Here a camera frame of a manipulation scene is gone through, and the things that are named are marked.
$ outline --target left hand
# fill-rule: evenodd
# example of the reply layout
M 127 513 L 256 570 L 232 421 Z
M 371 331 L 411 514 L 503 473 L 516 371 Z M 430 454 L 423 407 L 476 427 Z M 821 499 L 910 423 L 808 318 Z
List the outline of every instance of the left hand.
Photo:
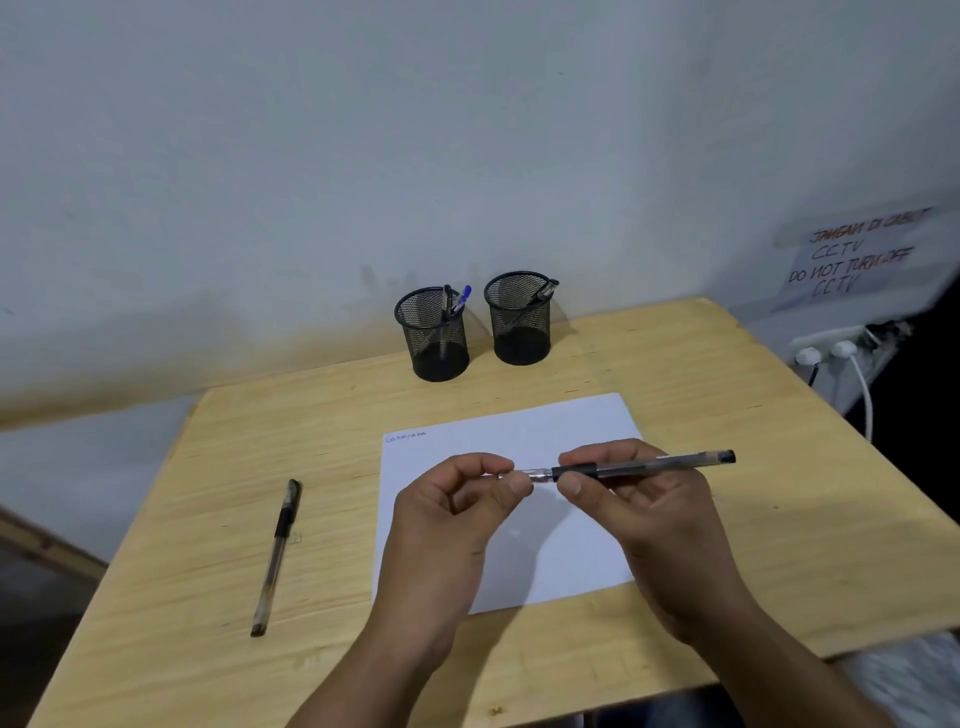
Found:
M 480 588 L 487 543 L 534 489 L 523 473 L 480 476 L 513 467 L 486 452 L 454 455 L 397 495 L 367 629 L 400 640 L 404 659 L 432 670 L 449 654 Z

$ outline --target right hand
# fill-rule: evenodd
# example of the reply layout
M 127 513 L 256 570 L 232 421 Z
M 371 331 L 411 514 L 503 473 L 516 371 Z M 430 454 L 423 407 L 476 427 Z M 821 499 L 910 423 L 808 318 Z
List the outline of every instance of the right hand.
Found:
M 585 445 L 561 465 L 624 462 L 664 455 L 641 440 Z M 558 490 L 623 547 L 644 598 L 675 638 L 690 643 L 721 613 L 752 612 L 756 603 L 733 560 L 707 480 L 697 471 L 624 478 L 611 489 L 581 473 L 564 473 Z

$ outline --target sheet of paper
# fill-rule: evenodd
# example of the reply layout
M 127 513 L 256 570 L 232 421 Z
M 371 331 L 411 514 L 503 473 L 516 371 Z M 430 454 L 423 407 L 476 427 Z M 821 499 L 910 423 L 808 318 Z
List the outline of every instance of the sheet of paper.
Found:
M 440 461 L 483 451 L 509 457 L 519 470 L 545 468 L 565 450 L 639 436 L 619 395 L 388 432 L 380 457 L 374 595 L 396 494 Z M 553 483 L 540 484 L 493 536 L 470 613 L 574 596 L 632 578 L 617 542 Z

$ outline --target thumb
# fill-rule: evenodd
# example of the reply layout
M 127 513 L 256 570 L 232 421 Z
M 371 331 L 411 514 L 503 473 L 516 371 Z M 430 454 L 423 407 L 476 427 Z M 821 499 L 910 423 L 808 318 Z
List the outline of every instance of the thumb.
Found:
M 470 535 L 486 546 L 500 524 L 533 492 L 534 484 L 524 473 L 513 471 L 498 477 L 487 493 L 463 514 Z
M 589 475 L 567 471 L 557 481 L 557 490 L 621 544 L 636 535 L 640 514 Z

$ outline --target plug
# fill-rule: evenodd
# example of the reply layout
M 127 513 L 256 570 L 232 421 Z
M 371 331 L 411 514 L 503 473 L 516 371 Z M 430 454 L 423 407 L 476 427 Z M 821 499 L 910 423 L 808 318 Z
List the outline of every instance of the plug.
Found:
M 837 359 L 849 359 L 852 356 L 856 355 L 857 346 L 850 339 L 844 339 L 843 341 L 838 341 L 832 347 L 830 347 L 830 356 L 833 356 Z
M 793 357 L 793 360 L 797 362 L 799 366 L 812 367 L 822 362 L 824 356 L 816 347 L 806 347 L 805 349 L 800 349 L 797 355 Z

